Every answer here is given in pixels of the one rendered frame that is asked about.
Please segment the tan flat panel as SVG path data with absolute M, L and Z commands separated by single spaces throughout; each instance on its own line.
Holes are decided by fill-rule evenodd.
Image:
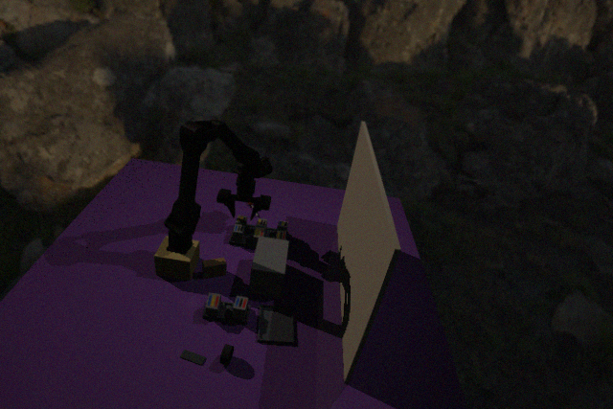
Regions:
M 401 248 L 365 122 L 337 224 L 344 383 L 349 384 Z

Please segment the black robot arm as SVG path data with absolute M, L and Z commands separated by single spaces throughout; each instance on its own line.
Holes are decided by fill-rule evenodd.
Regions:
M 273 168 L 269 158 L 245 145 L 225 123 L 214 119 L 209 121 L 185 122 L 180 128 L 180 146 L 183 160 L 180 176 L 179 194 L 173 203 L 169 217 L 164 221 L 169 228 L 168 251 L 187 254 L 193 244 L 193 234 L 200 217 L 201 205 L 196 204 L 195 191 L 199 169 L 200 155 L 218 138 L 233 152 L 235 158 L 243 164 L 234 169 L 238 182 L 242 186 L 251 186 L 255 178 L 271 173 Z

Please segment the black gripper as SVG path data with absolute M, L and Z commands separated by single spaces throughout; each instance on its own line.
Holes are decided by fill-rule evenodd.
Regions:
M 253 196 L 253 187 L 251 186 L 242 186 L 238 182 L 238 192 L 237 194 L 231 194 L 231 190 L 221 189 L 219 190 L 216 202 L 224 204 L 230 210 L 233 218 L 236 216 L 236 201 L 254 203 L 253 211 L 250 217 L 250 221 L 253 219 L 254 215 L 257 211 L 261 210 L 269 210 L 271 197 L 268 195 L 262 195 L 260 197 L 252 197 Z

